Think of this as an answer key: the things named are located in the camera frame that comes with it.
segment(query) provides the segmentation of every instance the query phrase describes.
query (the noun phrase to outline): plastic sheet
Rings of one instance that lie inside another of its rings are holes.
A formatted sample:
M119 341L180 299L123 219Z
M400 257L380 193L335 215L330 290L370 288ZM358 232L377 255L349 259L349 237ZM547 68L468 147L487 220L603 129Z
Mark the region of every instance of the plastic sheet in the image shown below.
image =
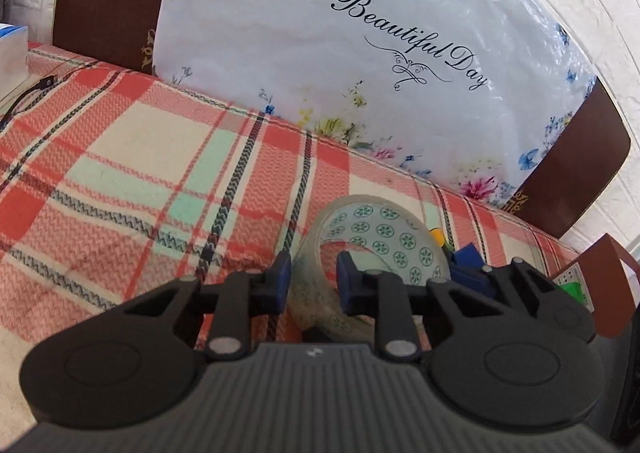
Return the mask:
M536 0L163 0L154 65L494 205L594 82Z

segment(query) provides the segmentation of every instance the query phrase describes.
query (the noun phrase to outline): blue flower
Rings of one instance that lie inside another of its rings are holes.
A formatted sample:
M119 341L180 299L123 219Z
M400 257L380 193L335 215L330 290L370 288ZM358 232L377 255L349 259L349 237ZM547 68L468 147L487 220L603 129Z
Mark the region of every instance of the blue flower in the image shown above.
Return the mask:
M593 90L594 85L596 84L596 76L591 76L589 81L587 81L587 93L584 95L584 98L587 99L591 91Z
M565 45L569 45L569 35L566 33L566 31L562 28L560 24L556 24L556 31L558 32L558 35L560 36L560 40L562 40L562 43L564 43Z
M526 154L522 154L518 159L518 164L520 165L521 170L530 170L531 168L535 168L538 163L534 162L534 157L538 154L538 149L534 148L530 150Z

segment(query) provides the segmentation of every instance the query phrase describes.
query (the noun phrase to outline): checkered fabric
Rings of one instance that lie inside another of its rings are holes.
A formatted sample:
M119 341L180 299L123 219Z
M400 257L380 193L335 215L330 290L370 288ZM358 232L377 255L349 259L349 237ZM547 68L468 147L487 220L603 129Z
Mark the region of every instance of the checkered fabric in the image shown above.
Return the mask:
M322 208L350 194L395 202L493 265L522 256L553 274L576 255L277 118L54 47L32 45L29 64L58 81L0 133L0 327L26 343L176 276L214 283L294 255ZM300 331L285 314L255 322L254 337Z

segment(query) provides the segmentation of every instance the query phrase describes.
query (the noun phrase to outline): transparent tape roll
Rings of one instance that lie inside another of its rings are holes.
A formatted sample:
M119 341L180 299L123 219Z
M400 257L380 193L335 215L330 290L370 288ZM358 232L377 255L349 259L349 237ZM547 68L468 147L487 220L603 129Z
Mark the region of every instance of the transparent tape roll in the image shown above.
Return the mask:
M361 271L392 271L409 285L448 281L444 252L413 214L383 198L352 195L329 204L303 239L292 265L289 311L302 330L318 327L341 341L372 341L368 318L340 309L335 259L348 251Z

